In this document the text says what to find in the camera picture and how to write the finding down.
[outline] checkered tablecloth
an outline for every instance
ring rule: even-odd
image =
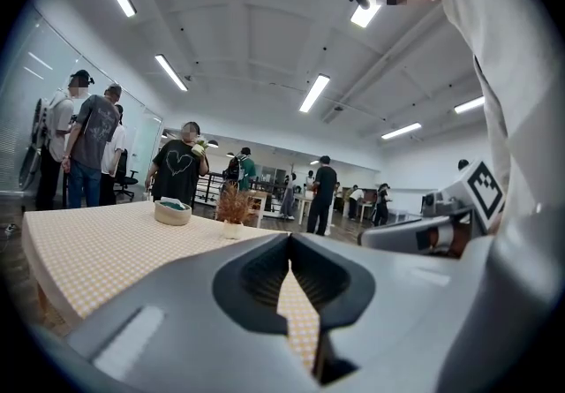
[[[163,264],[239,241],[222,237],[223,223],[193,215],[181,227],[154,219],[154,203],[31,212],[22,245],[38,284],[71,326]],[[276,231],[244,227],[242,238]],[[278,313],[289,320],[292,349],[310,369],[320,318],[291,272]]]

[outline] small vase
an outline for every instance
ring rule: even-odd
[[[242,223],[229,223],[227,220],[223,221],[222,236],[226,239],[239,239],[241,238],[241,229],[244,227]]]
[[[198,157],[202,157],[204,155],[204,147],[202,147],[201,145],[194,145],[194,147],[192,147],[192,152],[198,156]]]

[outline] white t-shirt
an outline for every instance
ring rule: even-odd
[[[504,219],[565,200],[565,52],[540,0],[441,0],[476,59]]]
[[[49,144],[49,153],[56,162],[63,160],[64,154],[64,139],[66,134],[57,134],[57,131],[67,131],[69,123],[71,122],[73,111],[72,101],[68,98],[67,94],[58,90],[51,101],[49,116],[47,124],[49,136],[46,143]]]
[[[359,200],[361,197],[363,197],[365,195],[365,192],[361,189],[357,189],[356,191],[353,191],[350,195],[350,199],[353,199],[355,201]]]
[[[113,167],[112,161],[114,159],[114,154],[118,149],[125,149],[125,128],[121,125],[117,126],[114,131],[114,135],[112,136],[112,141],[107,142],[106,147],[104,148],[104,155],[102,156],[102,173],[105,175],[109,175],[109,171]]]

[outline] office chair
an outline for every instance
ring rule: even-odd
[[[120,156],[120,160],[117,163],[116,169],[116,184],[120,185],[120,189],[114,189],[114,193],[116,196],[119,194],[127,195],[130,197],[130,201],[133,201],[133,197],[135,193],[131,191],[127,191],[128,185],[136,185],[139,181],[137,178],[133,176],[138,173],[136,170],[131,170],[132,175],[130,177],[127,176],[127,150],[125,149]]]

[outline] green shirt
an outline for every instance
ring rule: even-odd
[[[257,176],[257,172],[255,171],[255,162],[247,158],[241,161],[240,166],[244,170],[244,177],[241,181],[239,181],[239,190],[248,191],[249,178],[253,178]]]

